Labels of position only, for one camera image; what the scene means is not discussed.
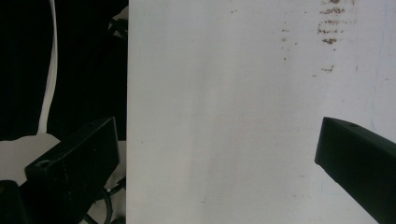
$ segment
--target smudge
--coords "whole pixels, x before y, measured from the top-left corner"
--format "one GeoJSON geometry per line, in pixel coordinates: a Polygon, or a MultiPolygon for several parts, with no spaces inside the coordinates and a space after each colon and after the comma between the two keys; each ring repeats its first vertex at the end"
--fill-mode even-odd
{"type": "Polygon", "coordinates": [[[332,45],[332,43],[337,42],[337,39],[335,38],[329,38],[329,39],[322,39],[323,42],[332,45]]]}
{"type": "Polygon", "coordinates": [[[328,20],[328,21],[323,21],[323,22],[321,22],[320,24],[323,24],[323,23],[329,24],[329,25],[338,25],[339,23],[347,24],[346,21],[330,21],[330,20],[328,20]]]}
{"type": "Polygon", "coordinates": [[[337,34],[338,30],[322,30],[320,28],[318,28],[318,34],[337,34]]]}
{"type": "Polygon", "coordinates": [[[325,10],[325,11],[321,11],[320,12],[320,14],[332,14],[332,13],[335,13],[335,14],[341,14],[341,13],[344,13],[346,10],[345,9],[343,9],[343,8],[340,8],[340,7],[334,7],[334,8],[329,8],[329,9],[327,9],[327,10],[325,10]]]}
{"type": "Polygon", "coordinates": [[[334,65],[332,65],[332,67],[330,67],[330,68],[322,68],[322,71],[325,71],[327,73],[331,73],[333,69],[334,69],[334,65]]]}

